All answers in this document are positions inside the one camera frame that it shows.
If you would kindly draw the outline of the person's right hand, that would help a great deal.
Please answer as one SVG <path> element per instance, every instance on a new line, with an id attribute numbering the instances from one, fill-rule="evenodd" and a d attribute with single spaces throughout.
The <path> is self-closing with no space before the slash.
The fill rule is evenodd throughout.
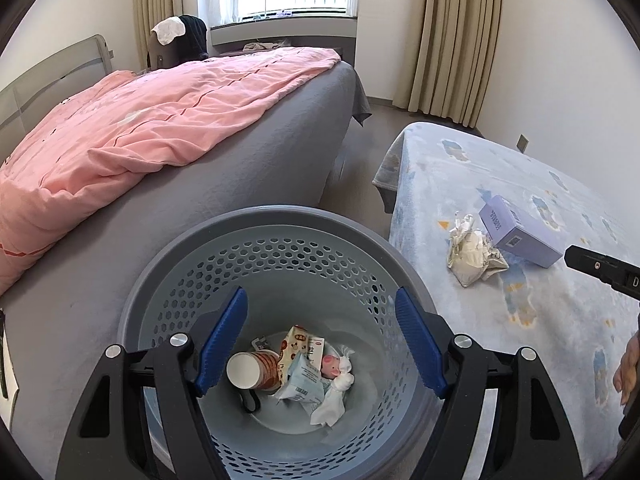
<path id="1" fill-rule="evenodd" d="M 620 365 L 613 376 L 613 386 L 620 394 L 620 404 L 626 405 L 638 380 L 639 332 L 635 332 L 628 340 L 626 350 L 620 358 Z"/>

